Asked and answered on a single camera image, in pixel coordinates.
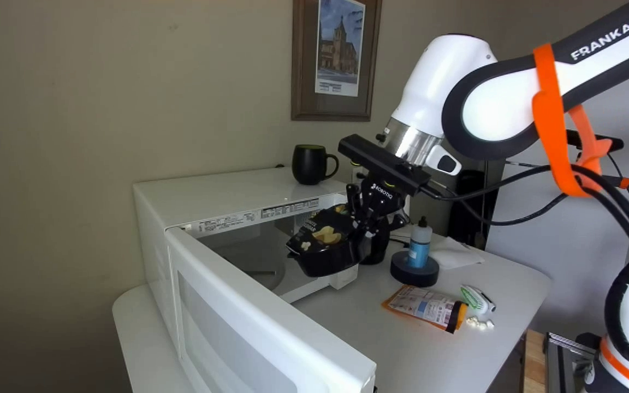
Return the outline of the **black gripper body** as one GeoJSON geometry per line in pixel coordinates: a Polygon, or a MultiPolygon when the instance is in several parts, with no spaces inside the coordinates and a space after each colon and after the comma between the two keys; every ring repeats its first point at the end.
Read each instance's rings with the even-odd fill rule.
{"type": "Polygon", "coordinates": [[[353,218],[350,240],[356,247],[364,247],[366,242],[385,247],[394,230],[411,222],[406,213],[406,194],[391,181],[366,174],[356,183],[347,183],[346,193],[353,218]]]}

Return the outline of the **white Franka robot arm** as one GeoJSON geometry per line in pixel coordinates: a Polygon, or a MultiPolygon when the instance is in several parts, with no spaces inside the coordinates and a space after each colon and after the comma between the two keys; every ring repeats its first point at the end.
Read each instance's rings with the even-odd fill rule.
{"type": "MultiPolygon", "coordinates": [[[[629,78],[629,2],[501,62],[487,41],[442,34],[419,56],[385,144],[350,136],[342,150],[408,194],[428,188],[427,171],[455,174],[464,154],[506,159],[540,144],[543,165],[563,196],[597,199],[629,237],[628,178],[601,172],[610,141],[597,137],[584,102],[629,78]]],[[[597,391],[629,393],[629,262],[605,294],[605,336],[594,357],[597,391]]]]}

